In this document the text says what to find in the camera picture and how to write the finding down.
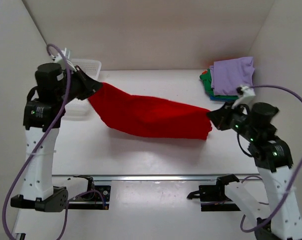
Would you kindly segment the red t shirt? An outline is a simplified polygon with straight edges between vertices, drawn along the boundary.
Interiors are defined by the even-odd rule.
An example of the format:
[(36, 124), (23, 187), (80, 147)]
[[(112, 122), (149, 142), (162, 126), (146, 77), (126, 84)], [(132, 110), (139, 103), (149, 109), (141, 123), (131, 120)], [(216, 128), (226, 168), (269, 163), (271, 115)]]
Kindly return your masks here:
[(105, 82), (88, 101), (109, 128), (138, 137), (205, 141), (212, 130), (208, 109), (132, 95)]

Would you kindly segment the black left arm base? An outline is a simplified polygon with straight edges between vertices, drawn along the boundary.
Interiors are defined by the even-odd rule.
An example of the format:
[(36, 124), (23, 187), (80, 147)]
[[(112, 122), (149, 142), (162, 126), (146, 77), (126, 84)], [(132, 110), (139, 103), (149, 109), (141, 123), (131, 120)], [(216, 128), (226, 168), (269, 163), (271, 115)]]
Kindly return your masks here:
[(110, 183), (100, 183), (92, 176), (75, 175), (63, 185), (68, 191), (69, 210), (109, 210)]

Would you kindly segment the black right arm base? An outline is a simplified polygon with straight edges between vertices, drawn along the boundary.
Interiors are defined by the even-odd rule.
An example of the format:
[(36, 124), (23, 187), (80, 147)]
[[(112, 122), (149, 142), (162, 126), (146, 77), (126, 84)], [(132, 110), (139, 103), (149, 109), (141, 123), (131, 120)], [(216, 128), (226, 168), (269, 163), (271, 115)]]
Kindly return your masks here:
[(190, 192), (187, 199), (199, 199), (201, 212), (239, 212), (239, 207), (225, 194), (227, 185), (239, 182), (234, 174), (220, 176), (215, 184), (199, 185), (199, 189)]

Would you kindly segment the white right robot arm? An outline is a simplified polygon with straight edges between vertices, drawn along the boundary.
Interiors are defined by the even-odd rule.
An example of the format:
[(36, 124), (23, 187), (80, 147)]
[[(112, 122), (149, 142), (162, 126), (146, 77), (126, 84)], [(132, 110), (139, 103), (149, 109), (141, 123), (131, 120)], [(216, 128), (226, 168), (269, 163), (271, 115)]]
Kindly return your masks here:
[(297, 168), (288, 144), (276, 135), (271, 121), (279, 109), (258, 102), (248, 108), (245, 104), (233, 107), (226, 103), (207, 114), (221, 131), (232, 129), (249, 142), (248, 151), (262, 178), (271, 214), (247, 190), (235, 182), (215, 187), (220, 200), (230, 198), (254, 226), (256, 238), (261, 240), (302, 240), (302, 218), (293, 188)]

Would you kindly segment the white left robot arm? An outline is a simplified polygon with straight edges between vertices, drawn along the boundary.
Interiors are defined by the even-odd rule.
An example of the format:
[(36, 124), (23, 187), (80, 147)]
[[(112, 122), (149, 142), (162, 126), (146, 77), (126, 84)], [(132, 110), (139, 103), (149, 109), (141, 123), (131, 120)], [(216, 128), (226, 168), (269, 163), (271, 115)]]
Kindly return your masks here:
[(58, 63), (45, 63), (35, 72), (36, 86), (27, 97), (23, 115), (26, 135), (26, 167), (20, 193), (10, 198), (10, 206), (58, 213), (71, 199), (95, 195), (93, 178), (75, 175), (59, 186), (52, 183), (55, 143), (65, 114), (74, 99), (85, 100), (102, 84), (89, 77), (80, 66), (70, 72)]

